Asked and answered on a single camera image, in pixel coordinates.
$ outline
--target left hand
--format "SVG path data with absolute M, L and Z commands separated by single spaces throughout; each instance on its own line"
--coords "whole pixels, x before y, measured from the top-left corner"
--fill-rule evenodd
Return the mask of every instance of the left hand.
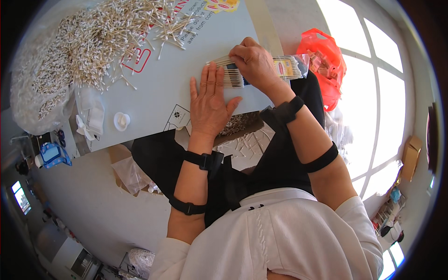
M 233 111 L 238 107 L 242 97 L 235 97 L 224 102 L 224 68 L 216 69 L 216 63 L 204 66 L 199 84 L 199 94 L 196 90 L 196 79 L 190 79 L 190 118 L 192 134 L 209 137 L 214 140 L 223 130 Z

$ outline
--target bundle of cotton swabs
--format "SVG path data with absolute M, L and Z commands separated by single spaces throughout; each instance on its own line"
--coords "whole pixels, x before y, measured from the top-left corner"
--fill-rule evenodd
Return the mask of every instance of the bundle of cotton swabs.
M 298 67 L 298 63 L 293 56 L 275 56 L 272 58 L 274 63 L 276 61 L 288 61 L 291 63 L 292 75 L 282 75 L 280 76 L 285 81 L 295 80 L 302 77 L 302 73 Z M 213 60 L 216 63 L 216 66 L 224 67 L 224 87 L 228 88 L 239 88 L 244 87 L 244 78 L 240 73 L 238 68 L 229 67 L 234 63 L 230 60 L 229 56 L 223 56 L 218 59 Z
M 121 63 L 132 58 L 137 46 L 148 43 L 155 50 L 147 34 L 158 33 L 154 40 L 161 41 L 160 59 L 165 43 L 185 50 L 183 42 L 176 37 L 184 32 L 196 34 L 187 30 L 196 17 L 200 16 L 180 12 L 175 0 L 106 0 L 82 10 L 61 21 L 57 36 L 34 77 L 33 89 L 40 94 L 54 94 L 75 83 L 79 87 L 108 90 L 110 84 L 103 77 L 109 76 L 111 67 L 111 82 L 123 78 L 131 85 L 125 73 L 116 69 L 120 65 L 121 70 Z

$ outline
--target black arm strap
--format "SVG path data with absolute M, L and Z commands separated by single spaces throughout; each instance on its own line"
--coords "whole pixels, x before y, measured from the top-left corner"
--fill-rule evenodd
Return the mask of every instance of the black arm strap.
M 310 163 L 304 164 L 303 168 L 307 173 L 316 172 L 333 162 L 338 154 L 339 152 L 337 150 L 336 144 L 333 142 L 333 146 L 328 149 L 325 154 L 321 155 L 318 159 L 315 159 Z
M 202 154 L 198 155 L 196 153 L 185 151 L 184 160 L 199 165 L 201 170 L 208 171 L 208 179 L 213 178 L 218 172 L 221 162 L 224 158 L 223 153 L 212 151 L 211 155 Z M 205 213 L 205 208 L 207 205 L 194 205 L 191 202 L 183 202 L 175 198 L 174 195 L 170 197 L 169 203 L 174 209 L 183 212 L 185 215 L 194 215 Z
M 260 112 L 260 117 L 276 133 L 289 135 L 286 124 L 296 119 L 296 113 L 303 107 L 303 100 L 296 96 L 289 102 L 283 102 L 277 108 L 266 107 Z
M 224 154 L 217 151 L 212 151 L 211 155 L 198 155 L 190 151 L 185 151 L 184 160 L 199 165 L 199 169 L 208 171 L 208 179 L 212 179 L 218 172 Z
M 207 205 L 194 205 L 191 202 L 182 202 L 174 196 L 169 199 L 169 203 L 174 209 L 183 212 L 187 216 L 205 213 L 205 208 L 207 207 Z

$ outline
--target red plastic bag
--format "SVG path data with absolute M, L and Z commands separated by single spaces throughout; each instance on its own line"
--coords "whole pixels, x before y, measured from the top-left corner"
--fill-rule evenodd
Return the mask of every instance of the red plastic bag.
M 302 41 L 296 53 L 310 55 L 309 68 L 319 81 L 323 109 L 327 112 L 334 110 L 340 98 L 342 78 L 347 71 L 336 41 L 330 35 L 313 28 L 302 33 Z

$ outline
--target pile of cotton swabs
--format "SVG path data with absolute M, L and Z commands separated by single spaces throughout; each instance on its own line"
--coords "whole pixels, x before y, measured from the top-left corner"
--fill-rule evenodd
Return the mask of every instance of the pile of cotton swabs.
M 146 42 L 155 50 L 146 38 L 149 32 L 159 33 L 154 40 L 162 41 L 159 59 L 165 43 L 185 50 L 183 42 L 176 37 L 183 32 L 195 34 L 186 29 L 199 16 L 180 12 L 174 2 L 175 0 L 106 0 L 90 10 L 82 10 L 63 19 L 56 39 L 34 79 L 35 90 L 38 93 L 53 94 L 72 83 L 92 86 L 101 91 L 108 90 L 110 85 L 106 85 L 103 77 L 109 76 L 110 67 L 114 69 L 111 82 L 124 78 L 129 85 L 124 72 L 117 73 L 116 67 L 121 66 L 123 61 L 126 63 L 130 60 L 134 55 L 134 48 Z M 48 79 L 58 71 L 70 72 L 71 77 L 62 83 L 49 83 Z

